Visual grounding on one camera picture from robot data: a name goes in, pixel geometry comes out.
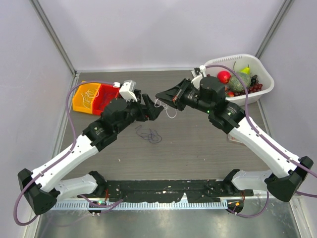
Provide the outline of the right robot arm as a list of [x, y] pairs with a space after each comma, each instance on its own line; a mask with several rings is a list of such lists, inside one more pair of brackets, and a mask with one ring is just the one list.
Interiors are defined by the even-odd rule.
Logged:
[[224, 179], [224, 191], [234, 196], [241, 190], [261, 190], [288, 202], [305, 180], [313, 161], [287, 151], [247, 116], [239, 105], [226, 100], [225, 88], [216, 77], [207, 76], [196, 87], [188, 79], [159, 92], [156, 98], [179, 111], [189, 106], [208, 114], [213, 126], [238, 139], [269, 167], [267, 171], [232, 170]]

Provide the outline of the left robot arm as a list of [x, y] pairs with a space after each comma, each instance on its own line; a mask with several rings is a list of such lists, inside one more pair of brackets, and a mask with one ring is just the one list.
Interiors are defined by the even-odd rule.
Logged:
[[75, 141], [46, 164], [18, 173], [21, 191], [36, 215], [49, 211], [61, 200], [88, 195], [102, 197], [106, 181], [96, 171], [63, 180], [70, 171], [86, 159], [113, 143], [120, 132], [135, 121], [156, 120], [163, 106], [155, 105], [147, 94], [143, 103], [115, 98], [104, 108], [101, 117], [89, 124]]

